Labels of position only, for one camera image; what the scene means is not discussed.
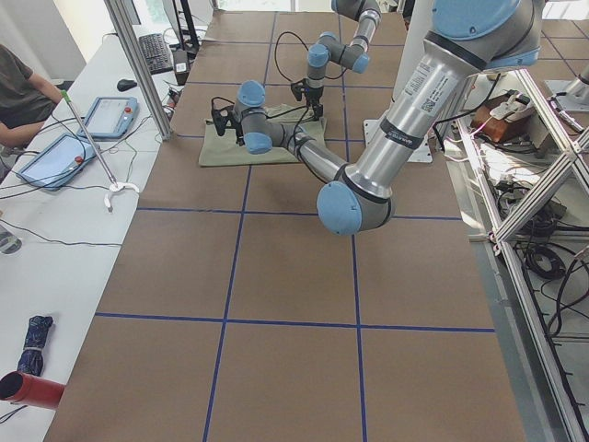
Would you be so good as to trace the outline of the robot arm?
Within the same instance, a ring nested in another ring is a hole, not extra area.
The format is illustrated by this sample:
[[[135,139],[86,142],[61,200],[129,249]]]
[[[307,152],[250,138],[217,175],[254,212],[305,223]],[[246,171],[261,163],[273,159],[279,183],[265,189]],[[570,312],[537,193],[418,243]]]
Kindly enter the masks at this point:
[[[456,88],[483,71],[537,61],[543,8],[541,1],[433,2],[424,54],[353,164],[320,145],[300,124],[271,122],[264,110],[265,88],[255,80],[240,86],[228,119],[250,154],[283,147],[324,181],[317,210],[327,230],[348,236],[379,228],[395,211],[392,181]]]
[[[332,32],[326,31],[320,34],[317,42],[307,51],[303,95],[306,105],[313,112],[314,120],[323,116],[323,106],[320,101],[328,64],[334,63],[344,70],[363,73],[370,62],[368,51],[371,39],[382,18],[377,1],[334,0],[331,2],[331,9],[338,15],[355,21],[357,28],[349,44],[344,44]]]

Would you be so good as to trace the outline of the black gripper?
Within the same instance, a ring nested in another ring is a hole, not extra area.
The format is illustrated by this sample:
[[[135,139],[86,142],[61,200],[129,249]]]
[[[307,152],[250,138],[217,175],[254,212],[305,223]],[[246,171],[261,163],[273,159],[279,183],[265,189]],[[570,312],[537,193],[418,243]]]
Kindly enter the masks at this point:
[[[241,122],[239,122],[234,117],[230,118],[230,122],[231,122],[230,128],[236,132],[236,143],[240,146],[243,146],[244,145],[244,132],[243,132]]]
[[[323,87],[306,85],[304,87],[304,93],[306,104],[313,110],[313,120],[318,121],[323,116],[323,105],[321,104]]]

